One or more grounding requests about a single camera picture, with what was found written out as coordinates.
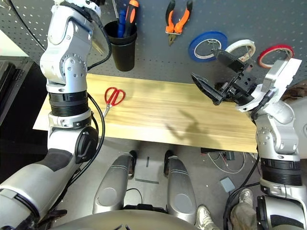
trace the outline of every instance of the wooden table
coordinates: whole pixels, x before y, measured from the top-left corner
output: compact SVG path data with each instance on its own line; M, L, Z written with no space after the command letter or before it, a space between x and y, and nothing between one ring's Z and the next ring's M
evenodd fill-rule
M87 75L87 84L102 110L108 87L126 92L125 100L106 116L106 137L256 152L256 127L247 114L234 103L213 105L194 84L94 74ZM94 105L89 105L101 125ZM50 111L46 98L34 129L48 129Z

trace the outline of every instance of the black cup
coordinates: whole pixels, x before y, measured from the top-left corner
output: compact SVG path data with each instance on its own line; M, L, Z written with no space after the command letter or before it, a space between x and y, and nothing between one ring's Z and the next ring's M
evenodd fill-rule
M135 40L137 37L136 25L132 28L131 35L123 38L117 37L117 21L105 25L105 30L111 41L116 68L120 71L132 70L134 68Z

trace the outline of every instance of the white shoe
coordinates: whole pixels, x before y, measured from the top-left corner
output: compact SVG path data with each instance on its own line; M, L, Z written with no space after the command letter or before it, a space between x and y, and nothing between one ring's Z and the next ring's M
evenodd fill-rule
M254 200L253 192L250 189L245 188L240 192L239 203L245 202L249 204L251 207L253 207L253 200Z
M208 224L213 224L213 221L210 217L210 212L204 205L200 205L197 209L195 226L201 230L204 230Z

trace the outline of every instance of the red tape roll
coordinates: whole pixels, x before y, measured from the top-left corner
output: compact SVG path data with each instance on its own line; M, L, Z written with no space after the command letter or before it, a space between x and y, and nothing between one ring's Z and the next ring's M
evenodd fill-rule
M276 50L284 50L286 52L288 52L290 54L289 57L287 57L285 60L289 60L290 58L293 58L294 56L294 51L292 49L291 46L288 46L288 45L284 45L284 44L279 44L279 45L276 45L276 46L271 46L270 48L264 50L258 57L258 65L260 65L261 67L263 68L266 68L266 69L270 69L272 68L273 65L270 65L270 64L265 64L262 62L262 59L268 55L269 53L271 52L274 52Z

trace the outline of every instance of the pliers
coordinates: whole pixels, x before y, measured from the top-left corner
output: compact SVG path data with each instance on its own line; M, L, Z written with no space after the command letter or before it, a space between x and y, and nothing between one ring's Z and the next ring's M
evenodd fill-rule
M172 22L172 15L175 8L175 1L171 0L166 10L165 20L166 20L166 28L165 33L168 34L168 44L172 45L177 35L182 33L183 26L187 23L191 12L192 12L193 2L189 0L187 2L186 10L181 18L181 20L174 26Z

